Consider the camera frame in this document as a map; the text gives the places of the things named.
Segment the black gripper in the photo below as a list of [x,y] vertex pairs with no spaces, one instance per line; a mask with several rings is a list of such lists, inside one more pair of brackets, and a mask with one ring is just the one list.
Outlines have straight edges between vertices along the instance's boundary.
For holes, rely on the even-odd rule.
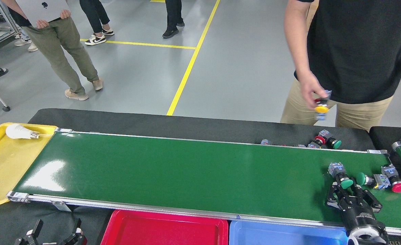
[[383,205],[367,189],[354,186],[352,204],[349,203],[349,192],[339,183],[330,186],[326,205],[340,210],[347,235],[381,235],[385,230],[383,222],[376,220],[374,213],[379,213]]

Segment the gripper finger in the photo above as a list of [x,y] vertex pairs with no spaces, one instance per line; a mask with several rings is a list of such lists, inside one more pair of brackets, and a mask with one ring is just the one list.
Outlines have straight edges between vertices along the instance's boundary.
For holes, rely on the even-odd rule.
[[87,238],[81,229],[81,219],[76,219],[75,227],[71,234],[64,240],[62,240],[59,245],[86,245]]
[[34,228],[29,230],[24,237],[19,237],[15,240],[15,245],[40,245],[38,242],[38,237],[40,235],[41,229],[44,222],[39,219]]

